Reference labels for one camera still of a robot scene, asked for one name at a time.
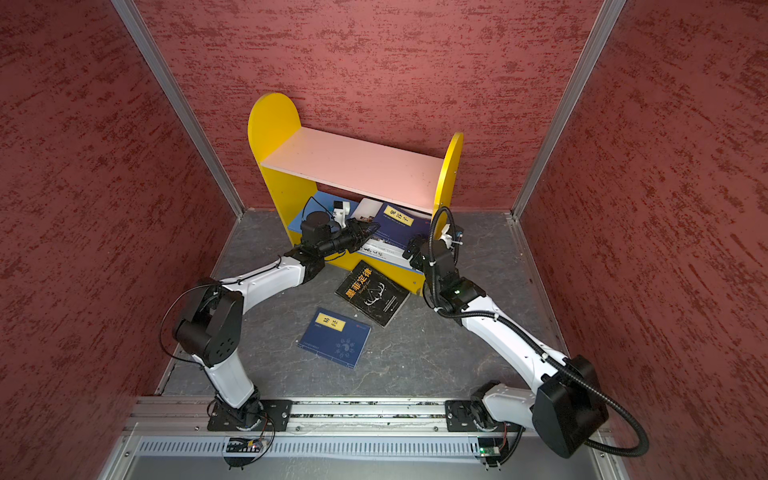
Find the robotic arm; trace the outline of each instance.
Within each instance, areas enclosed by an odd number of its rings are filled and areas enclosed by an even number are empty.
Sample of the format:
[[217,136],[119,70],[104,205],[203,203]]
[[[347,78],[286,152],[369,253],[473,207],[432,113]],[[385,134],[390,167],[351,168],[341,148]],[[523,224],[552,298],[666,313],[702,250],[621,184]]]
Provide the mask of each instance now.
[[[334,213],[335,220],[322,211],[309,214],[301,225],[302,243],[275,263],[221,281],[201,280],[174,328],[174,338],[202,365],[217,391],[215,401],[238,429],[256,428],[262,412],[258,390],[237,355],[243,314],[272,295],[310,281],[327,256],[357,251],[378,229],[375,223],[339,218],[338,209]],[[443,213],[450,227],[436,240]],[[455,265],[461,235],[450,210],[443,207],[432,219],[430,237],[412,240],[403,256],[425,273],[424,296],[432,301],[430,307],[483,338],[531,390],[521,394],[503,384],[487,384],[473,395],[477,426],[490,431],[499,422],[512,422],[533,428],[564,458],[582,444],[615,455],[643,455],[648,447],[645,432],[600,392],[597,374],[586,359],[569,359],[546,346],[504,314],[479,286],[459,276]],[[633,426],[640,439],[637,447],[619,449],[589,440],[608,418],[606,405]]]

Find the black mounting plate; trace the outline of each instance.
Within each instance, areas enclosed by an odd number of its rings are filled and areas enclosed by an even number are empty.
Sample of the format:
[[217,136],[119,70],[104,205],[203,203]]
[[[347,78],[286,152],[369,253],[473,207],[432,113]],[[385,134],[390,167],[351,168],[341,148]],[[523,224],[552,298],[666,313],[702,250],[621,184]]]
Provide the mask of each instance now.
[[[264,412],[270,417],[274,424],[275,432],[285,432],[290,420],[290,408],[293,405],[291,400],[261,400]],[[251,432],[260,433],[264,427],[263,420],[253,426]],[[245,434],[243,430],[238,429],[229,421],[226,415],[222,415],[219,406],[214,406],[214,411],[210,414],[208,420],[208,432],[239,432]]]
[[[446,400],[445,423],[449,432],[482,432],[475,424],[472,411],[469,409],[471,400]],[[493,432],[503,432],[504,424],[496,423]]]

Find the textured red wall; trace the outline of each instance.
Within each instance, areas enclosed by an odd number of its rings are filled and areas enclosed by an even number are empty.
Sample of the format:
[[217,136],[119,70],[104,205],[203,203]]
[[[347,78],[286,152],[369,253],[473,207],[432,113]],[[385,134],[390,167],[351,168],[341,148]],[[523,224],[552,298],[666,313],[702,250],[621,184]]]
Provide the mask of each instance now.
[[94,478],[233,214],[108,0],[0,35],[0,478]]
[[628,2],[524,214],[569,349],[649,430],[637,480],[768,478],[766,25]]
[[247,142],[266,91],[308,127],[443,157],[454,205],[510,208],[602,0],[137,0],[248,207],[271,199]]

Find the stack of books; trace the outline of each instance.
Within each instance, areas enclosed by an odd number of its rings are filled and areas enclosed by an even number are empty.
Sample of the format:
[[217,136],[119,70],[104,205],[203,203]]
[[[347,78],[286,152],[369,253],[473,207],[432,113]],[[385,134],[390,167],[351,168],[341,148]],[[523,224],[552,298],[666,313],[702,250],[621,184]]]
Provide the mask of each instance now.
[[405,248],[416,235],[426,238],[432,221],[428,214],[370,198],[360,201],[352,217],[381,225],[374,236],[360,248],[360,253],[407,269],[411,269],[411,266],[408,260],[402,257]]

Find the gray marble surface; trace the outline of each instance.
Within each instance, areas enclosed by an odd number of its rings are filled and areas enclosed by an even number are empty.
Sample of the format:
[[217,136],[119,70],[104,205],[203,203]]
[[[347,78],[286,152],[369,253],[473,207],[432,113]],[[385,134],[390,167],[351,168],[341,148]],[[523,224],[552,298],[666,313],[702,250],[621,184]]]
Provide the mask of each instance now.
[[[456,214],[465,231],[459,271],[524,328],[545,342],[534,290],[503,214]],[[248,212],[223,255],[217,278],[272,262],[290,243],[273,212]],[[239,353],[263,396],[468,396],[489,380],[525,387],[488,344],[411,295],[386,328],[334,294],[347,272],[326,266],[306,285],[286,290],[245,315]],[[372,326],[355,369],[297,346],[317,306]],[[178,362],[164,395],[213,395],[205,374]]]

